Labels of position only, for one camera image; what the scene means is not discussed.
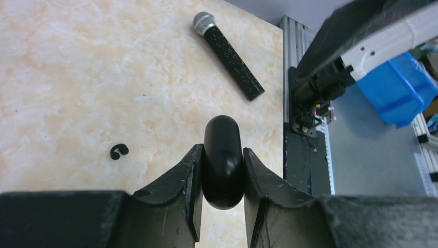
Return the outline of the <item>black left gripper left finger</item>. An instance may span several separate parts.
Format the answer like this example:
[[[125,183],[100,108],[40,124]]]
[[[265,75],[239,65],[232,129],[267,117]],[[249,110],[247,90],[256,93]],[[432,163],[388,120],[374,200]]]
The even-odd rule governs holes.
[[[1,194],[1,247],[194,247],[201,144],[152,183],[125,191]]]

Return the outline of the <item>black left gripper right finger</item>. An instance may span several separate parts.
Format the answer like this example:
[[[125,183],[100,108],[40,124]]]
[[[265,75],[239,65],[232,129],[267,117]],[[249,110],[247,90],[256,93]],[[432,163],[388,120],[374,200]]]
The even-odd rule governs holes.
[[[249,247],[437,247],[433,197],[313,197],[244,148]]]

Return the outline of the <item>black earbud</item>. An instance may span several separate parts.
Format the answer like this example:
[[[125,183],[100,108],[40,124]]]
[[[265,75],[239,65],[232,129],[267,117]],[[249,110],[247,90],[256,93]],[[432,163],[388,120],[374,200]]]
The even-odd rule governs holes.
[[[117,144],[110,149],[110,158],[112,160],[119,160],[121,156],[125,156],[129,153],[129,149],[125,144]]]

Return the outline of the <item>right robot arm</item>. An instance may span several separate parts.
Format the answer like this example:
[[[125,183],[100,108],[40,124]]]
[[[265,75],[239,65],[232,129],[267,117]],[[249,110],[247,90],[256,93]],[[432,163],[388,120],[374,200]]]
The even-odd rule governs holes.
[[[295,67],[285,65],[284,175],[244,149],[249,247],[437,247],[437,198],[314,196],[315,105],[437,35],[421,28],[437,1],[353,1],[324,21]]]

